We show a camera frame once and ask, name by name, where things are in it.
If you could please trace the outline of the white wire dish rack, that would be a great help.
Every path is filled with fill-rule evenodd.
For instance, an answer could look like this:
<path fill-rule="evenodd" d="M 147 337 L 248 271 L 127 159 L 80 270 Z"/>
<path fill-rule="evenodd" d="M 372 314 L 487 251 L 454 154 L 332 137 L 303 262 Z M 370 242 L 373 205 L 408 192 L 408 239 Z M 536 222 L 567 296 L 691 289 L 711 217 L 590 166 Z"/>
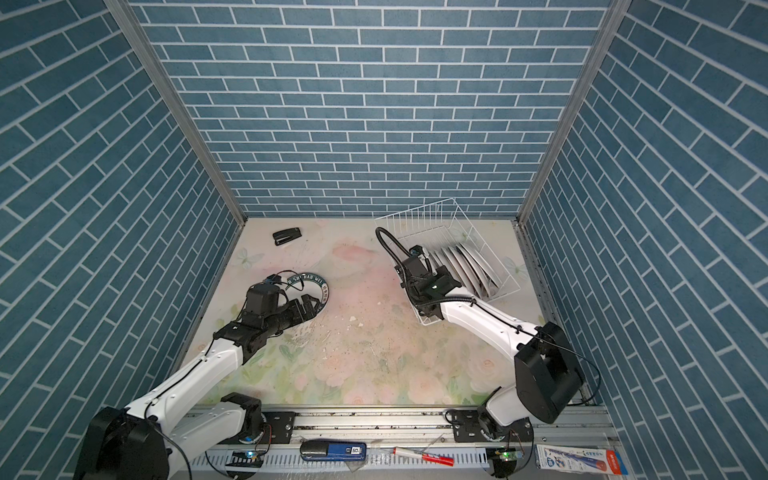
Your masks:
<path fill-rule="evenodd" d="M 376 219 L 404 247 L 420 246 L 425 262 L 444 266 L 476 297 L 494 302 L 521 290 L 508 267 L 453 198 Z"/>

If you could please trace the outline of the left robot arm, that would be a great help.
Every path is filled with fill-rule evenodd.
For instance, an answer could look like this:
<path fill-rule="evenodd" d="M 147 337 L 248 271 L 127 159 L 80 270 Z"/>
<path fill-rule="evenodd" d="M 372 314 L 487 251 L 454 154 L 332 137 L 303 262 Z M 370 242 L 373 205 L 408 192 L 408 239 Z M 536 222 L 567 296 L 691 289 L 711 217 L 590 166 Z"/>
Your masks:
<path fill-rule="evenodd" d="M 213 334 L 202 353 L 125 407 L 106 407 L 94 416 L 75 478 L 169 479 L 223 440 L 260 440 L 266 419 L 257 398 L 230 393 L 206 414 L 186 415 L 270 339 L 314 319 L 328 300 L 327 283 L 309 273 L 287 281 L 274 274 L 250 286 L 235 319 Z"/>

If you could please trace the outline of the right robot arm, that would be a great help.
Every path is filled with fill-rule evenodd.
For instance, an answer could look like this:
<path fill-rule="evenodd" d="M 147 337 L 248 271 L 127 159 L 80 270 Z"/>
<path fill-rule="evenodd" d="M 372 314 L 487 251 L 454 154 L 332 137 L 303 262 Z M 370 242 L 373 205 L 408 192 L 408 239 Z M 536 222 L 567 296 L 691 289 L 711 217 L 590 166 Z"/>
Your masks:
<path fill-rule="evenodd" d="M 585 375 L 563 329 L 522 321 L 472 295 L 445 267 L 430 270 L 417 256 L 395 270 L 419 314 L 464 328 L 513 364 L 514 381 L 478 408 L 481 431 L 492 440 L 518 421 L 553 424 L 582 387 Z"/>

